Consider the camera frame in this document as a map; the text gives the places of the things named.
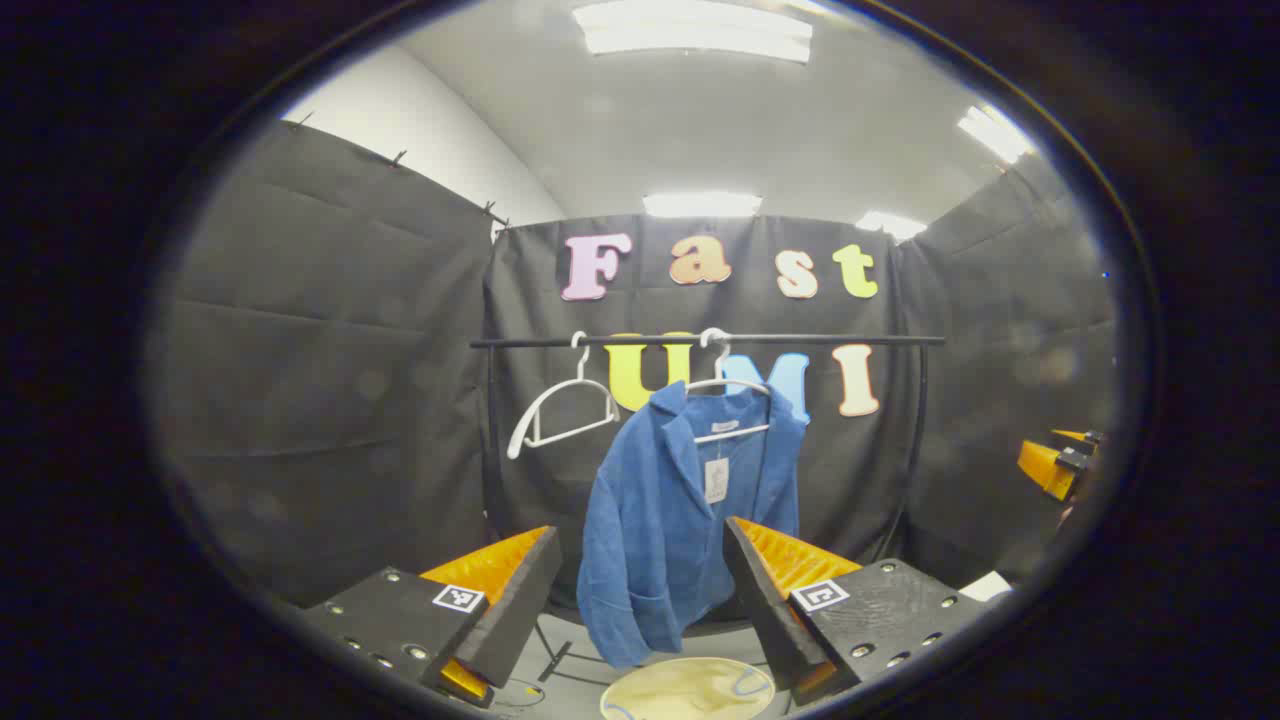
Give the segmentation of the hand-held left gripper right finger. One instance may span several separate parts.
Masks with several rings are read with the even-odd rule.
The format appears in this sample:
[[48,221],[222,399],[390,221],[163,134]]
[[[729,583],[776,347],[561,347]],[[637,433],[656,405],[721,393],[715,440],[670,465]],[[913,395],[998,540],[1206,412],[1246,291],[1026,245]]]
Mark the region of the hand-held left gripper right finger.
[[933,655],[988,609],[900,559],[859,565],[744,518],[722,548],[777,687],[796,705]]

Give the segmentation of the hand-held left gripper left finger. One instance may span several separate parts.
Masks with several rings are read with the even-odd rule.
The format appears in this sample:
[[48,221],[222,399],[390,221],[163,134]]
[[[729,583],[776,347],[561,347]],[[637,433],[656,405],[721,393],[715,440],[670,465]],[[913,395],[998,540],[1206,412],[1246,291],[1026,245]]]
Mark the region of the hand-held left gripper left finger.
[[426,571],[378,569],[300,616],[412,685],[488,708],[534,633],[561,564],[559,532],[544,525]]

